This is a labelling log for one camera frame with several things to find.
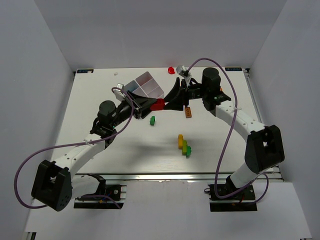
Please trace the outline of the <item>red round lego piece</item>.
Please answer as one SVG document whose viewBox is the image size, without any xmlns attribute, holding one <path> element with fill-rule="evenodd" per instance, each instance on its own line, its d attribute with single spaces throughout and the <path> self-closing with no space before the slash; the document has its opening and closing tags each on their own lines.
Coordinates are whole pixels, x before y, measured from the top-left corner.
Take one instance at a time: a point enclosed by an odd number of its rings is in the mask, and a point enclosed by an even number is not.
<svg viewBox="0 0 320 240">
<path fill-rule="evenodd" d="M 170 75 L 174 75 L 176 73 L 176 70 L 173 66 L 170 66 L 168 69 L 167 69 L 167 72 L 170 74 Z"/>
</svg>

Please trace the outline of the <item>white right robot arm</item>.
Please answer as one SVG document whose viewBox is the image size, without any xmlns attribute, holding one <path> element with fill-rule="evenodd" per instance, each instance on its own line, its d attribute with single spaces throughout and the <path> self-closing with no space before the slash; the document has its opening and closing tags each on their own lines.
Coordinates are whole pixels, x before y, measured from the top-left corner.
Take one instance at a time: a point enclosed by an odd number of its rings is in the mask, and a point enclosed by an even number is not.
<svg viewBox="0 0 320 240">
<path fill-rule="evenodd" d="M 221 88 L 219 71 L 207 67 L 197 82 L 185 66 L 178 66 L 179 75 L 171 91 L 164 98 L 165 110 L 182 111 L 190 100 L 201 99 L 205 109 L 236 131 L 246 142 L 244 163 L 226 179 L 227 194 L 247 186 L 260 174 L 278 165 L 285 159 L 280 129 L 267 126 L 243 112 L 234 98 Z"/>
</svg>

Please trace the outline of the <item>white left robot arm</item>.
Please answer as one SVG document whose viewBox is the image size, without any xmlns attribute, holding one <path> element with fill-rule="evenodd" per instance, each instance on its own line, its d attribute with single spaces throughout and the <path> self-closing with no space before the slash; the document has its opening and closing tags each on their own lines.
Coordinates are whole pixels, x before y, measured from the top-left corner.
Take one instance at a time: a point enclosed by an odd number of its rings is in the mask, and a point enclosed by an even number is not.
<svg viewBox="0 0 320 240">
<path fill-rule="evenodd" d="M 130 91 L 112 88 L 122 98 L 119 105 L 105 100 L 98 107 L 97 117 L 87 137 L 71 151 L 53 160 L 42 161 L 37 169 L 31 196 L 59 212 L 72 199 L 107 199 L 106 180 L 98 174 L 77 172 L 95 155 L 108 148 L 120 133 L 116 127 L 132 118 L 144 118 L 151 112 L 155 98 L 138 96 Z"/>
</svg>

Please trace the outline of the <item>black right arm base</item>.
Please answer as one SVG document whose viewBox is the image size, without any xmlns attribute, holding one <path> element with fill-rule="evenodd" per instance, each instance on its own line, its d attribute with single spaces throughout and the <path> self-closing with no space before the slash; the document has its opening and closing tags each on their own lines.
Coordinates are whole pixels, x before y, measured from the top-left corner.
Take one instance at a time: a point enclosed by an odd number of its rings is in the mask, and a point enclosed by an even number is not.
<svg viewBox="0 0 320 240">
<path fill-rule="evenodd" d="M 209 196 L 211 212 L 256 212 L 258 210 L 255 191 L 252 185 L 228 198 L 218 198 L 214 192 L 214 184 L 204 189 Z"/>
</svg>

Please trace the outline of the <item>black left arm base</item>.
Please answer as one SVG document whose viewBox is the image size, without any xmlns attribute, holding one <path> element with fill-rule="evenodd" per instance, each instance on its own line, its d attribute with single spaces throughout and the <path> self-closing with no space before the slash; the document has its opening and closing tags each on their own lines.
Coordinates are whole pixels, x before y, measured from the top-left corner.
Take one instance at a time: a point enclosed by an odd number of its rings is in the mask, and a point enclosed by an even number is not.
<svg viewBox="0 0 320 240">
<path fill-rule="evenodd" d="M 120 210 L 127 186 L 107 181 L 98 174 L 78 175 L 72 180 L 75 209 Z"/>
</svg>

